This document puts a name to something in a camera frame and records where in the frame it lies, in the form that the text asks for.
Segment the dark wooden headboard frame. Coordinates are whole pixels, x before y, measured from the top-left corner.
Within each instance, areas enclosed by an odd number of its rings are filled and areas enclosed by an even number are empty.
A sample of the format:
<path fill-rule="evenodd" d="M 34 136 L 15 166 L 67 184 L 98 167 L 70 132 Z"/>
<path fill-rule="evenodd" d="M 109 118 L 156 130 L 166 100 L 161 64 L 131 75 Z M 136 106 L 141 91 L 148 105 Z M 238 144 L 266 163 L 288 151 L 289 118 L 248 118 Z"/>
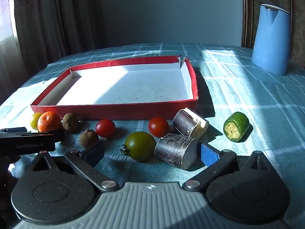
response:
<path fill-rule="evenodd" d="M 241 46 L 253 48 L 258 27 L 259 7 L 271 4 L 291 14 L 291 63 L 304 68 L 304 0 L 242 0 L 243 26 Z"/>

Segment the brown kiwi fruit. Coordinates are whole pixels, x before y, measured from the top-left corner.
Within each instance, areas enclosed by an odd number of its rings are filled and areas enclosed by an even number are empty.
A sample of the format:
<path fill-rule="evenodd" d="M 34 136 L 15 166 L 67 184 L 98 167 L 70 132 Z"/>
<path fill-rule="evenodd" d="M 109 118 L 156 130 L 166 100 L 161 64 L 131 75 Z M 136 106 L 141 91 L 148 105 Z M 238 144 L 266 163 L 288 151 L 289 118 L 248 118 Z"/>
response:
<path fill-rule="evenodd" d="M 83 148 L 89 148 L 98 142 L 99 136 L 92 129 L 86 129 L 79 137 L 79 143 Z"/>
<path fill-rule="evenodd" d="M 69 133 L 74 133 L 79 127 L 79 120 L 73 113 L 67 113 L 63 117 L 63 128 Z"/>

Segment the blue electric kettle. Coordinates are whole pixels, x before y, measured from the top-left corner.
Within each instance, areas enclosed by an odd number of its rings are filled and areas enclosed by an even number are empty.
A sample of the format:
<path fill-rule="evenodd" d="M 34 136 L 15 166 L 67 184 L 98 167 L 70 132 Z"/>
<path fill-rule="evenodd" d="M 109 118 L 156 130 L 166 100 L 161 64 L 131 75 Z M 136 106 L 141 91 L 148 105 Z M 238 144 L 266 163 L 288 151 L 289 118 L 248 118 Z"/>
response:
<path fill-rule="evenodd" d="M 275 5 L 262 4 L 259 11 L 252 63 L 283 76 L 291 49 L 291 14 Z"/>

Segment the teal checkered tablecloth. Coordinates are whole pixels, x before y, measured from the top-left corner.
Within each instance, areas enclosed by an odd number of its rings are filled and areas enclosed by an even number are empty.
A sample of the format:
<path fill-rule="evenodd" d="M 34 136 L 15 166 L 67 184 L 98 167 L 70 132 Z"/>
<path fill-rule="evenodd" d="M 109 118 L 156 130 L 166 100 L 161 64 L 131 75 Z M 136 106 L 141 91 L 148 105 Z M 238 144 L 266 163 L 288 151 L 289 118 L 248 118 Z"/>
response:
<path fill-rule="evenodd" d="M 290 65 L 284 76 L 251 62 L 252 50 L 199 43 L 134 44 L 66 56 L 35 74 L 1 105 L 1 127 L 29 127 L 30 104 L 69 67 L 101 60 L 140 56 L 187 56 L 197 75 L 197 113 L 210 126 L 202 140 L 238 155 L 262 151 L 287 185 L 291 202 L 284 221 L 304 228 L 304 69 Z M 238 142 L 223 131 L 235 112 L 250 126 Z"/>

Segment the small yellow tomato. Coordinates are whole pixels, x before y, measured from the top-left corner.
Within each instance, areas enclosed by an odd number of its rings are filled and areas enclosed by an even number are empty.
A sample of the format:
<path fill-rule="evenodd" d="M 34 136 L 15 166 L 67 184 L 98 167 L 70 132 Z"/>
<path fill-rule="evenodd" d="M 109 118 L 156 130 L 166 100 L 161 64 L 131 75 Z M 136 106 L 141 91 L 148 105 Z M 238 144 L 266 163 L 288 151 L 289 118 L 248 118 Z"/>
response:
<path fill-rule="evenodd" d="M 30 126 L 36 131 L 38 131 L 38 120 L 41 115 L 42 115 L 42 113 L 39 113 L 39 112 L 34 113 L 30 118 Z"/>

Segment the red cardboard tray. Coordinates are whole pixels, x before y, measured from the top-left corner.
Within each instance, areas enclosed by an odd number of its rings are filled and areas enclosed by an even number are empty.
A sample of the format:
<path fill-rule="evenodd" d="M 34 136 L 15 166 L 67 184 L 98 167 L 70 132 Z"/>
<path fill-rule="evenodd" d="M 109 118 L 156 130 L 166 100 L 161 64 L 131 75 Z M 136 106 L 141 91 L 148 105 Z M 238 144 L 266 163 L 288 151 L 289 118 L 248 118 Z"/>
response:
<path fill-rule="evenodd" d="M 195 109 L 197 77 L 187 58 L 145 56 L 104 60 L 65 70 L 31 104 L 34 112 L 81 120 L 172 119 Z"/>

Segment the orange mandarin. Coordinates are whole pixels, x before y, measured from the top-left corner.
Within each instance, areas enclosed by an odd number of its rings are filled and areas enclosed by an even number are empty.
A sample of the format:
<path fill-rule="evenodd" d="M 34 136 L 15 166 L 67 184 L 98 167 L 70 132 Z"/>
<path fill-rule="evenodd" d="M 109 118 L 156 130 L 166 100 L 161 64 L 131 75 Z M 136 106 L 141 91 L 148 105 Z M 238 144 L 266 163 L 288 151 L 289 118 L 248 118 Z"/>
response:
<path fill-rule="evenodd" d="M 60 129 L 62 122 L 60 117 L 52 111 L 44 112 L 38 119 L 37 128 L 39 132 Z"/>

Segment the dark brown curtain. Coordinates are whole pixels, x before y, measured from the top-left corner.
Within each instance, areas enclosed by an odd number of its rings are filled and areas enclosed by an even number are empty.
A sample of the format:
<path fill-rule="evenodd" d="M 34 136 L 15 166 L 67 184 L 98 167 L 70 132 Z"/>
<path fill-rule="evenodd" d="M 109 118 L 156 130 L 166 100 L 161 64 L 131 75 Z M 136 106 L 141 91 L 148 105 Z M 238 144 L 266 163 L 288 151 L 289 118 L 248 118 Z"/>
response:
<path fill-rule="evenodd" d="M 99 0 L 1 0 L 1 100 L 47 64 L 107 45 Z"/>

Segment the large green tomato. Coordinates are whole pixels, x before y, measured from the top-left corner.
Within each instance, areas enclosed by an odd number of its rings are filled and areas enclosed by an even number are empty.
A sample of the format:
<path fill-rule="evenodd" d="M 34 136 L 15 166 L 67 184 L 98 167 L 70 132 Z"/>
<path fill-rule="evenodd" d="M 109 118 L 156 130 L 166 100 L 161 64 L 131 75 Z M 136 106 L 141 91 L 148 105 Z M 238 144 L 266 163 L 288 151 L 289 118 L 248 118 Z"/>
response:
<path fill-rule="evenodd" d="M 138 131 L 126 138 L 125 143 L 120 146 L 120 152 L 123 156 L 143 162 L 154 156 L 155 146 L 156 141 L 151 134 Z"/>

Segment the red cherry tomato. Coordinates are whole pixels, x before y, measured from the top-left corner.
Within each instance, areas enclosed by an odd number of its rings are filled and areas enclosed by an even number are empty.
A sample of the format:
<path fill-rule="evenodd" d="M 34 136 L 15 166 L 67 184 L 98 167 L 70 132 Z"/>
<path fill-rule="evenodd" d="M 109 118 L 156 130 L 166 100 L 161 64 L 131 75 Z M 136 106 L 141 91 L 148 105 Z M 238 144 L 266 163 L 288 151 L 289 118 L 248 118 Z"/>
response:
<path fill-rule="evenodd" d="M 110 138 L 115 133 L 115 124 L 112 120 L 102 119 L 100 120 L 95 127 L 96 133 L 102 138 Z"/>
<path fill-rule="evenodd" d="M 153 136 L 161 138 L 168 134 L 170 127 L 163 117 L 154 117 L 148 123 L 148 130 Z"/>

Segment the green cucumber piece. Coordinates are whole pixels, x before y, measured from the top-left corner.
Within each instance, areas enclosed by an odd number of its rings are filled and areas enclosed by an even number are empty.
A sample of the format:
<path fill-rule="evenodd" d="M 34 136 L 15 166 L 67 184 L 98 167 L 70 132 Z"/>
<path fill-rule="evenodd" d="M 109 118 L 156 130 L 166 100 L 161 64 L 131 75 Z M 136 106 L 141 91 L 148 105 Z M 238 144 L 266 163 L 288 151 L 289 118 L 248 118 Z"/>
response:
<path fill-rule="evenodd" d="M 233 142 L 238 142 L 249 129 L 250 122 L 241 112 L 233 113 L 224 123 L 223 131 L 226 137 Z"/>

